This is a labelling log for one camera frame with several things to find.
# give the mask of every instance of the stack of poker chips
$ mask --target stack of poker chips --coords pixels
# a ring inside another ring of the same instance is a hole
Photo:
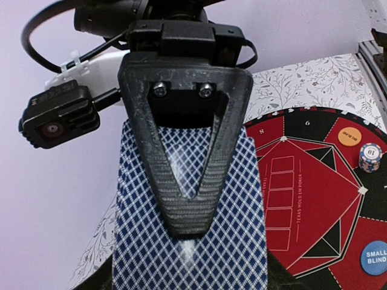
[[[360,150],[359,167],[367,173],[375,172],[380,167],[383,151],[378,144],[367,143]]]

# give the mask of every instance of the purple wall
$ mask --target purple wall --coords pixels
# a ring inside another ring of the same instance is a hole
[[[98,131],[53,150],[35,150],[17,132],[28,99],[53,76],[19,41],[27,19],[49,3],[0,5],[0,289],[64,289],[116,188],[123,107],[103,112]],[[370,38],[361,0],[228,0],[208,11],[254,41],[255,71],[355,52]],[[72,23],[72,13],[51,21],[33,43],[56,63],[101,43]]]

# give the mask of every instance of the blue and white checkered pattern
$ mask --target blue and white checkered pattern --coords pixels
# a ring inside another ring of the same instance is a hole
[[[199,185],[210,129],[160,129],[185,195]],[[124,124],[117,197],[115,290],[267,289],[262,194],[253,140],[240,133],[210,231],[172,239],[149,185],[134,135]]]

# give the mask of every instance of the red poker mat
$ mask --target red poker mat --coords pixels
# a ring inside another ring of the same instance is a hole
[[[345,127],[362,133],[355,147],[339,143]],[[293,108],[246,124],[258,157],[268,250],[310,289],[382,289],[387,272],[360,264],[371,242],[387,242],[387,161],[365,173],[360,148],[387,135],[353,114]]]

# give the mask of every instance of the floral tablecloth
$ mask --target floral tablecloth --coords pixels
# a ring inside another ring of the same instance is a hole
[[[297,63],[253,76],[245,121],[286,108],[323,106],[359,115],[386,132],[380,109],[353,54]],[[80,258],[67,289],[84,281],[112,254],[114,224],[115,200]]]

